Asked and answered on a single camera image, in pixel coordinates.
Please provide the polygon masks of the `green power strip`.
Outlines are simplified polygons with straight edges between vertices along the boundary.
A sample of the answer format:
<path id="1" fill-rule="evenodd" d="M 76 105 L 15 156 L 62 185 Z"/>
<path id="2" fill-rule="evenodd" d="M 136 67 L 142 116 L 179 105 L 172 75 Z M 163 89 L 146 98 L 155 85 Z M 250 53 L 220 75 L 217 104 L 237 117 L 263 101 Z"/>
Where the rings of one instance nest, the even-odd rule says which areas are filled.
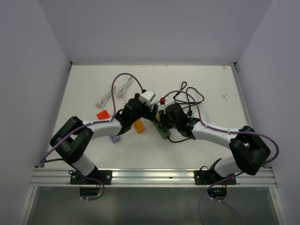
<path id="1" fill-rule="evenodd" d="M 152 123 L 153 123 L 154 127 L 156 128 L 156 130 L 158 131 L 158 133 L 160 134 L 162 139 L 165 140 L 165 139 L 170 138 L 171 132 L 169 129 L 164 129 L 156 119 L 154 119 Z"/>

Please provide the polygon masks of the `yellow USB charger plug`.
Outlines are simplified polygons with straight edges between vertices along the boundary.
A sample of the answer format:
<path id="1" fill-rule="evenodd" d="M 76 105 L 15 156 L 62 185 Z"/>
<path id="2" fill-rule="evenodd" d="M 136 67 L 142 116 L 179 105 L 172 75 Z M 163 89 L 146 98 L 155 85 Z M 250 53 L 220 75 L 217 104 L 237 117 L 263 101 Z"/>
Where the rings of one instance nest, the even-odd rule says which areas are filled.
<path id="1" fill-rule="evenodd" d="M 160 115 L 159 115 L 159 113 L 156 114 L 155 118 L 156 118 L 156 120 L 157 120 L 158 122 L 160 122 Z"/>

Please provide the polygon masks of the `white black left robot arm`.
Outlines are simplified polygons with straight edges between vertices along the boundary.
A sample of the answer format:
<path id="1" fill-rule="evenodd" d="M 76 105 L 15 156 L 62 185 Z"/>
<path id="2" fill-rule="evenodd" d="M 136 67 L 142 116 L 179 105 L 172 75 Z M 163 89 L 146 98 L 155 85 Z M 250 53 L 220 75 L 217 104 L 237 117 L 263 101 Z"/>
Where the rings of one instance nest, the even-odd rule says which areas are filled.
<path id="1" fill-rule="evenodd" d="M 145 90 L 129 99 L 124 108 L 113 118 L 97 121 L 83 121 L 71 117 L 50 140 L 51 147 L 70 166 L 81 173 L 81 179 L 92 184 L 97 180 L 97 167 L 84 154 L 93 139 L 122 135 L 129 131 L 137 120 L 150 114 L 155 93 Z"/>

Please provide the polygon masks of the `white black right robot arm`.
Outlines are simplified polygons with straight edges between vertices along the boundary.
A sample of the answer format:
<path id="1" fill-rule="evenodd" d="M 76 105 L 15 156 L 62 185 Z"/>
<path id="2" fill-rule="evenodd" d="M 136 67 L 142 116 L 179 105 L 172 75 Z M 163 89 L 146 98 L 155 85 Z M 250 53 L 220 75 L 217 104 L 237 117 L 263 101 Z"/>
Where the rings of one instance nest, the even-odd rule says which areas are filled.
<path id="1" fill-rule="evenodd" d="M 226 177 L 244 172 L 256 175 L 270 155 L 270 149 L 249 126 L 241 129 L 212 127 L 199 118 L 189 117 L 179 104 L 168 105 L 159 112 L 159 123 L 166 129 L 174 128 L 183 137 L 204 140 L 231 151 L 231 156 L 217 159 L 199 177 L 207 183 L 219 184 Z"/>

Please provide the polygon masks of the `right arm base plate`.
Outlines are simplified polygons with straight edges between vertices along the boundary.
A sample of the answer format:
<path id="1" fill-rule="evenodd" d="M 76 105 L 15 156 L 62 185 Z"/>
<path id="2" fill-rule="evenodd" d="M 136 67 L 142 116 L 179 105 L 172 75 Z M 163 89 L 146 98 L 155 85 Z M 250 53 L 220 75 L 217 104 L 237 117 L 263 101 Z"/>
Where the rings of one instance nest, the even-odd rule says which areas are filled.
<path id="1" fill-rule="evenodd" d="M 221 177 L 213 170 L 195 170 L 194 179 L 196 185 L 212 185 L 225 177 Z"/>

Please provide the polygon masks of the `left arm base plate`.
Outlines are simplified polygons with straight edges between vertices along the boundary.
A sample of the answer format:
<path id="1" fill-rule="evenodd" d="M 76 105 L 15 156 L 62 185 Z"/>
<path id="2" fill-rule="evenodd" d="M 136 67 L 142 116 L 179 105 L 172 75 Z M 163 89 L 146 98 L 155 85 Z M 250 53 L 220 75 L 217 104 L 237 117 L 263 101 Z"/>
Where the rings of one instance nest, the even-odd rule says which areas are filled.
<path id="1" fill-rule="evenodd" d="M 98 180 L 104 185 L 110 185 L 112 182 L 112 170 L 95 170 L 87 176 L 81 175 L 77 170 L 70 170 L 70 184 L 72 185 L 95 185 L 99 184 Z"/>

